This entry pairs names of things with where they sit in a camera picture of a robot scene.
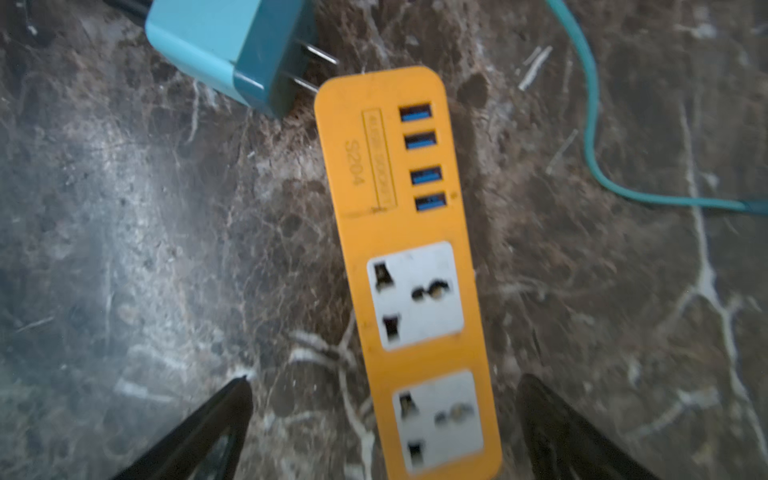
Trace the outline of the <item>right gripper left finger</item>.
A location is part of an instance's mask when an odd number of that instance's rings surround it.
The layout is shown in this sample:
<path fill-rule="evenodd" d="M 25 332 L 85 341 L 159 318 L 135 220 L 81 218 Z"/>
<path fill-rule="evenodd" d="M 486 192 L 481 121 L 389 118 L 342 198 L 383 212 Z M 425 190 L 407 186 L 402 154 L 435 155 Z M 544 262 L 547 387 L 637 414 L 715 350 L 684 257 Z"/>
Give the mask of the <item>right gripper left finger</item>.
<path fill-rule="evenodd" d="M 251 385 L 236 377 L 115 477 L 197 479 L 205 466 L 213 479 L 232 479 L 252 414 Z"/>

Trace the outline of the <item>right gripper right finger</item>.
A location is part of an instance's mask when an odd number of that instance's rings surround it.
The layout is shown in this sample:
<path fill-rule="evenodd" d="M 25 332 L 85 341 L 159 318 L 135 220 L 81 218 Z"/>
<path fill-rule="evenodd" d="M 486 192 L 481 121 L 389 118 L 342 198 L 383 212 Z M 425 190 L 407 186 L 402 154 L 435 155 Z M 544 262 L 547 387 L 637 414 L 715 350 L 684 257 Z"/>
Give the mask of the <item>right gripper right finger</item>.
<path fill-rule="evenodd" d="M 515 403 L 535 478 L 656 477 L 535 375 L 522 376 Z"/>

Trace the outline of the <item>orange power strip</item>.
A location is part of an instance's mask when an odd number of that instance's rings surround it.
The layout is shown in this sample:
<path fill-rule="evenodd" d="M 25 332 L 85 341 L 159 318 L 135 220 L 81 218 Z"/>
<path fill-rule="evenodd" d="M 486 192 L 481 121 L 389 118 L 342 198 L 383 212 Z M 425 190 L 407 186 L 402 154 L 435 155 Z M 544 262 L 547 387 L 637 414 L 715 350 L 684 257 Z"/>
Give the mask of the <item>orange power strip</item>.
<path fill-rule="evenodd" d="M 387 475 L 491 479 L 500 434 L 446 90 L 424 66 L 315 101 Z"/>

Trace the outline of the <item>teal plug adapter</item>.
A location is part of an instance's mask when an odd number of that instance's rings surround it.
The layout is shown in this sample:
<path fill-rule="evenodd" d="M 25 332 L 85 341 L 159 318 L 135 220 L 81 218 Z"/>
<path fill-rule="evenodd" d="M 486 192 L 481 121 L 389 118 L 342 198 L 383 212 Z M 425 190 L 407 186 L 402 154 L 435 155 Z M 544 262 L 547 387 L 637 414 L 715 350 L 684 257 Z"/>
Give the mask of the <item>teal plug adapter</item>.
<path fill-rule="evenodd" d="M 158 0 L 144 24 L 152 47 L 183 73 L 274 119 L 293 108 L 311 59 L 338 59 L 317 46 L 307 0 Z"/>

